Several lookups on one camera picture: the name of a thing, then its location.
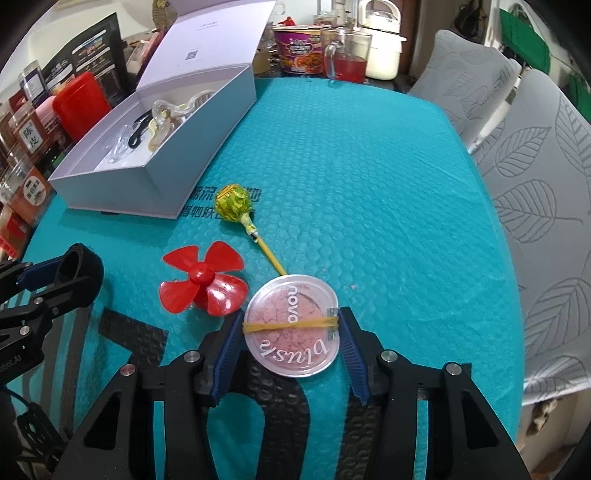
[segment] table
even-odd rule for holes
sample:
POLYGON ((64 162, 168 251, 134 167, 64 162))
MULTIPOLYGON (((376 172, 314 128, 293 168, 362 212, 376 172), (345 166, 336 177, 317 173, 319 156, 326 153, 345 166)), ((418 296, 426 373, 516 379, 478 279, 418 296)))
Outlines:
MULTIPOLYGON (((362 328, 417 364, 470 362, 475 383, 515 435, 524 364, 517 285, 492 203, 444 113, 399 93, 323 79, 259 80, 257 89, 257 103, 178 220, 53 202, 25 259, 39 262, 82 242, 102 257, 105 283, 92 311, 56 320, 45 363, 10 386, 72 428, 130 352, 140 365, 157 365, 195 348, 220 321, 160 306, 159 283, 177 276, 161 257, 175 248, 205 249, 221 239, 244 257, 251 293, 273 278, 242 227, 215 218, 214 192, 236 182, 251 189, 255 223, 288 272, 327 281, 362 328)), ((228 394, 209 415, 220 479, 254 478, 257 468, 281 469, 286 479, 362 471, 370 431, 355 449, 361 457, 340 451, 349 399, 342 359, 299 383, 256 364, 244 375, 253 398, 228 394), (264 428, 272 414, 289 429, 264 428), (279 462, 286 443, 289 461, 279 462)), ((162 407, 155 422, 162 475, 162 407)))

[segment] red fan propeller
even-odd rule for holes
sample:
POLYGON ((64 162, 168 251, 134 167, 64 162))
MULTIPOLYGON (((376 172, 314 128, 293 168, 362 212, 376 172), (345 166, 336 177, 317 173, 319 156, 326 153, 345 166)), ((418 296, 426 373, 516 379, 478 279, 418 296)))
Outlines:
POLYGON ((244 268, 242 257, 230 245, 214 242, 202 262, 197 259, 199 247, 189 245, 162 257, 165 263, 189 274, 185 281, 160 284, 160 302, 170 313, 180 313, 195 305, 214 317, 235 312, 246 299, 248 285, 244 280, 217 272, 244 268))

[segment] screw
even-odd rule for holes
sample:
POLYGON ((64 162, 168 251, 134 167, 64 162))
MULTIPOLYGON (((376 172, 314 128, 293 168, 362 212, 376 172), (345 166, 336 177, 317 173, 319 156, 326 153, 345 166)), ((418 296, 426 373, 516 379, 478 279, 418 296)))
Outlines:
POLYGON ((185 353, 183 355, 183 359, 187 362, 187 363, 195 363, 196 361, 198 361, 201 358, 201 354, 196 351, 196 350, 189 350, 187 353, 185 353))
POLYGON ((381 354, 380 357, 382 357, 382 360, 384 362, 395 362, 396 360, 398 360, 398 354, 394 351, 394 350, 384 350, 381 354))
POLYGON ((454 375, 454 377, 462 373, 462 367, 458 364, 447 364, 445 370, 447 370, 447 373, 450 375, 454 375))
POLYGON ((135 365, 132 364, 125 364, 119 369, 119 373, 124 377, 128 377, 135 373, 135 365))

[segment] red canister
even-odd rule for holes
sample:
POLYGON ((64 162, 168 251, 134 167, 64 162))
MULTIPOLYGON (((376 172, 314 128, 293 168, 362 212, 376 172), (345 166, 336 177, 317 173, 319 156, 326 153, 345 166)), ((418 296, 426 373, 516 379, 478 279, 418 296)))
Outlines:
POLYGON ((78 142, 111 106, 91 72, 84 72, 69 82, 53 101, 53 110, 74 142, 78 142))

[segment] glass measuring cup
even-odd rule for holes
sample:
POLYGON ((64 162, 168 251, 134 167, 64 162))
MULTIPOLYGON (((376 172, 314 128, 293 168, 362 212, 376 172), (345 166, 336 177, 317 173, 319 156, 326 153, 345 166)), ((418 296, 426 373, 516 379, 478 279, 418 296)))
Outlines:
POLYGON ((330 80, 363 83, 368 65, 372 36, 345 28, 320 32, 324 74, 330 80))

